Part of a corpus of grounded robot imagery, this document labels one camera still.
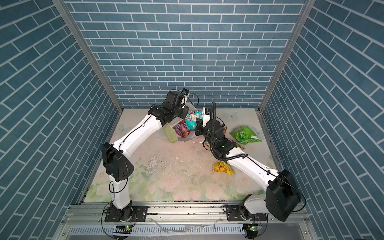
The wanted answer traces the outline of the yellow snack packet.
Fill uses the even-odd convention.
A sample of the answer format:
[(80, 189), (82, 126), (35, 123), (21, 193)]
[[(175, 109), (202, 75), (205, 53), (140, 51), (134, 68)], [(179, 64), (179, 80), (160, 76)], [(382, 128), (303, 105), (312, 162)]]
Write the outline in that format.
[(224, 161), (217, 161), (213, 165), (213, 172), (214, 173), (226, 173), (228, 175), (234, 175), (234, 171), (231, 169), (230, 165), (228, 163), (225, 163)]

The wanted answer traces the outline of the multicolour snack packet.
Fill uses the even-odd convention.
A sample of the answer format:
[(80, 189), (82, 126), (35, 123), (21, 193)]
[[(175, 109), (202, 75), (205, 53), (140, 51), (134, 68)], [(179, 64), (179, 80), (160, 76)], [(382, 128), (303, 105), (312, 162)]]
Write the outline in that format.
[(232, 139), (230, 139), (230, 141), (231, 141), (232, 143), (236, 144), (236, 146), (237, 146), (238, 148), (240, 148), (241, 150), (244, 150), (244, 149), (245, 149), (245, 147), (243, 147), (242, 145), (240, 145), (240, 144), (237, 143), (236, 141), (234, 141), (234, 140), (232, 140)]

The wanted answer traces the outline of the green snack packet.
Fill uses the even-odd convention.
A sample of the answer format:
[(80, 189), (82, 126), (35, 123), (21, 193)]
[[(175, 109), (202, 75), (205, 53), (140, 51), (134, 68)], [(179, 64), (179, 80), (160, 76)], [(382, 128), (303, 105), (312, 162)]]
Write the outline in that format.
[(230, 135), (242, 145), (262, 142), (258, 135), (248, 126), (238, 127), (231, 131)]

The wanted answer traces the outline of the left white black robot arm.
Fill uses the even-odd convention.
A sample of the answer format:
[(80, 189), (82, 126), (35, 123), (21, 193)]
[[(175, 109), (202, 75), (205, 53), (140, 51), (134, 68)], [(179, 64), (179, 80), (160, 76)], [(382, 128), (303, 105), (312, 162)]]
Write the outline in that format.
[(189, 112), (188, 99), (189, 90), (187, 89), (168, 91), (163, 103), (151, 106), (144, 119), (130, 132), (112, 144), (103, 144), (103, 166), (112, 183), (110, 187), (110, 192), (114, 196), (112, 204), (118, 210), (127, 208), (132, 201), (128, 182), (134, 171), (134, 165), (129, 158), (153, 133), (175, 118), (185, 119)]

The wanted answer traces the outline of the pink purple snack packet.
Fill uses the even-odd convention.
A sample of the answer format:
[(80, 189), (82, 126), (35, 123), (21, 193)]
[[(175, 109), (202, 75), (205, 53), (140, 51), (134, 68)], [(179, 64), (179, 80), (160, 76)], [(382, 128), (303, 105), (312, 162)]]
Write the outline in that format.
[(188, 128), (187, 122), (182, 120), (173, 126), (176, 134), (181, 138), (186, 138), (193, 130)]

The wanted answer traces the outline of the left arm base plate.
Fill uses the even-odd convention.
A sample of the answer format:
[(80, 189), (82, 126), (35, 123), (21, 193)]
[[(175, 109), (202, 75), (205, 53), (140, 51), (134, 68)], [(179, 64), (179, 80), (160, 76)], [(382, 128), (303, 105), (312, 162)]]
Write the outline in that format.
[(128, 223), (145, 222), (148, 213), (147, 206), (126, 206), (124, 209), (117, 209), (110, 204), (103, 210), (106, 223)]

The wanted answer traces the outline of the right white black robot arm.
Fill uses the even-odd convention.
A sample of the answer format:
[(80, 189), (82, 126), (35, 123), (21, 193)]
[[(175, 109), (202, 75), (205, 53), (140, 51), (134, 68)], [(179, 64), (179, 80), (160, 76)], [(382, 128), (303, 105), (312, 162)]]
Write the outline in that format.
[(197, 119), (195, 133), (205, 137), (211, 153), (217, 160), (241, 170), (263, 188), (266, 192), (266, 209), (276, 219), (284, 222), (294, 212), (301, 201), (301, 194), (289, 171), (279, 172), (250, 157), (225, 137), (223, 127), (217, 120)]

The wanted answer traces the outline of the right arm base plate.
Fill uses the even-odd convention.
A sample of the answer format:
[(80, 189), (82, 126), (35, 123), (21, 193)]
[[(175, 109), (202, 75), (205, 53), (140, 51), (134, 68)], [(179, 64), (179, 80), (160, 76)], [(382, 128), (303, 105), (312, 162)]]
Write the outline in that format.
[(257, 213), (251, 214), (246, 210), (245, 207), (239, 205), (223, 205), (222, 207), (224, 213), (227, 216), (227, 221), (229, 222), (239, 222), (239, 221), (266, 221), (267, 214)]

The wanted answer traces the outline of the colourful paper gift bag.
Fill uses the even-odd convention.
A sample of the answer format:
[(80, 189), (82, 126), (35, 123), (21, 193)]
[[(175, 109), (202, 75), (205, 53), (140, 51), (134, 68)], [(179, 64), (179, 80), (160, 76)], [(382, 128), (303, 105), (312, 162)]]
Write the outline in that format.
[(185, 119), (176, 117), (164, 128), (166, 136), (171, 143), (188, 142), (201, 144), (205, 138), (196, 135), (197, 120), (203, 119), (203, 112), (198, 111), (192, 104), (186, 104), (189, 107), (189, 112)]

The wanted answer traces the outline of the teal snack packet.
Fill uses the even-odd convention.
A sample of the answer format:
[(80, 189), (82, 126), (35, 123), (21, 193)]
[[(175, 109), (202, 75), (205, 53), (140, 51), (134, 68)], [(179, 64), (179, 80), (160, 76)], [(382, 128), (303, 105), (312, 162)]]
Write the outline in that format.
[(190, 130), (194, 130), (197, 126), (197, 119), (200, 119), (200, 120), (203, 119), (202, 111), (189, 112), (185, 118), (187, 128)]

